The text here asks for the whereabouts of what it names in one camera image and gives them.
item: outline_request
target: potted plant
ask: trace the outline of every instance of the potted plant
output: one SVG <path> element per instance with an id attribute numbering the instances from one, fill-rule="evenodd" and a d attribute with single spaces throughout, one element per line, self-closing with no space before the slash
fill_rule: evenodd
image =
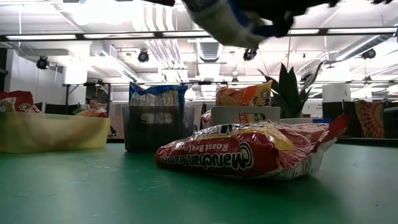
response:
<path id="1" fill-rule="evenodd" d="M 301 90 L 299 90 L 297 86 L 294 68 L 287 71 L 286 66 L 282 63 L 279 73 L 279 82 L 259 70 L 268 82 L 272 80 L 271 88 L 274 94 L 274 99 L 282 109 L 281 118 L 301 117 L 304 104 L 308 100 L 308 96 L 310 94 L 310 86 L 317 79 L 318 72 L 322 64 L 323 62 L 318 65 L 314 74 L 307 77 Z"/>

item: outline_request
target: plastic bin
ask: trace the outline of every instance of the plastic bin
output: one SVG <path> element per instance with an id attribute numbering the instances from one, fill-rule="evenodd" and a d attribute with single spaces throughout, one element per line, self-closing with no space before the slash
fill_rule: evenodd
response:
<path id="1" fill-rule="evenodd" d="M 279 121 L 280 107 L 277 106 L 215 106 L 211 109 L 211 126 L 239 123 L 239 114 L 260 114 L 271 121 Z"/>
<path id="2" fill-rule="evenodd" d="M 27 153 L 105 147 L 109 118 L 0 113 L 0 152 Z"/>
<path id="3" fill-rule="evenodd" d="M 160 146 L 193 134 L 194 108 L 186 108 L 184 116 L 175 106 L 126 106 L 122 112 L 128 152 L 155 152 Z M 166 116 L 168 122 L 151 121 L 156 116 Z"/>

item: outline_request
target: orange patterned fabric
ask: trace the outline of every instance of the orange patterned fabric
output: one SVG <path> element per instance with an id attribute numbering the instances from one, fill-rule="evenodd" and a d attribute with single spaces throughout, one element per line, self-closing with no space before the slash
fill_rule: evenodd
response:
<path id="1" fill-rule="evenodd" d="M 384 138 L 383 104 L 381 102 L 355 102 L 355 111 L 364 138 Z"/>

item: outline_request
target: person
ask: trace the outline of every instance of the person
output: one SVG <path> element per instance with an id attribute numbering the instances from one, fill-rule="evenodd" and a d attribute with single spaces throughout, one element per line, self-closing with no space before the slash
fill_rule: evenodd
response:
<path id="1" fill-rule="evenodd" d="M 100 106 L 100 104 L 98 103 L 97 98 L 90 99 L 89 104 L 90 104 L 90 109 L 97 110 L 100 113 L 106 113 L 106 110 L 104 108 L 102 108 Z"/>

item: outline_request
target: yellow bin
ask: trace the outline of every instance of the yellow bin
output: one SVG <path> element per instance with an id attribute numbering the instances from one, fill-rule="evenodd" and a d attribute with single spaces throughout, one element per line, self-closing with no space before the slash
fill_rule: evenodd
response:
<path id="1" fill-rule="evenodd" d="M 109 118 L 0 113 L 0 152 L 27 153 L 105 147 Z"/>

